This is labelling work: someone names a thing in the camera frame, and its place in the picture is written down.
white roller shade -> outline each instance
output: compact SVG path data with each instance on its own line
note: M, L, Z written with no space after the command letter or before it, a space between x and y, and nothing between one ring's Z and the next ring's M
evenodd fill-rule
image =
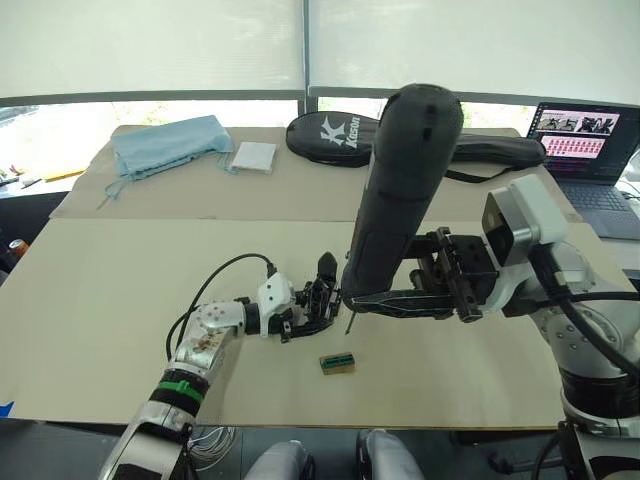
M458 92L640 104L640 0L311 0L311 91Z
M0 0L0 98L303 90L299 0Z

white cable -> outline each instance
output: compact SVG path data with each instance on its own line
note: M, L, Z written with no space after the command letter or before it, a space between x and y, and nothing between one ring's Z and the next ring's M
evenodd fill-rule
M236 438L236 429L234 427L215 427L206 435L202 435L195 439L189 440L189 452L194 460L200 466L196 468L197 472L208 470L217 465L231 450Z

table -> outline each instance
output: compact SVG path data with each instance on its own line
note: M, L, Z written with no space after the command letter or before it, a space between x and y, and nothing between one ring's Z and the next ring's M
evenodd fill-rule
M141 126L122 126L114 134ZM367 168L337 168L313 163L291 152L284 128L229 128L236 146L243 141L277 144L273 173L241 172L231 175L212 156L167 170L127 185L118 200L96 210L104 188L116 177L113 148L107 143L76 181L73 191L53 212L53 218L207 218L220 220L346 221L355 219ZM470 129L470 133L513 135L513 129ZM457 162L454 168L490 176L498 165ZM487 192L514 178L535 173L570 222L582 218L542 166L511 172L483 184L445 178L433 199L428 219L478 221Z
M631 194L637 194L634 188L640 188L640 182L632 182L631 184L620 181L616 184L616 188ZM640 201L637 199L628 200L629 206L640 217ZM636 240L616 240L613 238L603 238L602 243L611 253L617 265L620 268L629 270L640 270L640 242Z
M5 198L26 197L31 195L43 195L47 193L68 192L73 188L73 184L78 179L75 177L67 177L54 182L44 182L40 180L30 187L23 188L22 183L15 182L0 187L0 200Z
M478 222L447 224L480 231ZM53 219L0 289L0 404L15 400L16 418L128 422L166 365L169 326L214 268L256 251L300 288L327 250L342 269L352 230L351 222ZM588 225L571 224L569 240L598 273L631 288ZM396 288L408 286L412 268L403 264ZM244 260L203 301L255 298L263 279L261 262ZM214 385L199 421L546 429L562 417L555 362L529 319L359 315L345 336L348 317L343 308L327 331L287 345L235 342L233 375L226 389ZM356 372L323 376L318 358L344 351Z

blue towel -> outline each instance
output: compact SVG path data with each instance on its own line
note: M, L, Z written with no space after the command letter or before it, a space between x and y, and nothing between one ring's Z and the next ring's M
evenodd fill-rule
M233 151L231 137L213 115L114 135L111 142L121 178L108 185L105 193L114 199L125 182L141 180L212 152Z

green band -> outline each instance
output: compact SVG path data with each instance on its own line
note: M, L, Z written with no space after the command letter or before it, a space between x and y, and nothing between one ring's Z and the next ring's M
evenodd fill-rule
M178 383L176 383L176 382L160 382L158 384L158 388L161 388L161 389L164 389L164 390L173 390L175 392L178 392L178 393L181 393L183 395L186 395L188 397L193 398L198 403L202 403L202 400L204 400L204 397L198 391L196 391L193 388L191 388L191 385L189 385L189 382L187 380L181 380Z

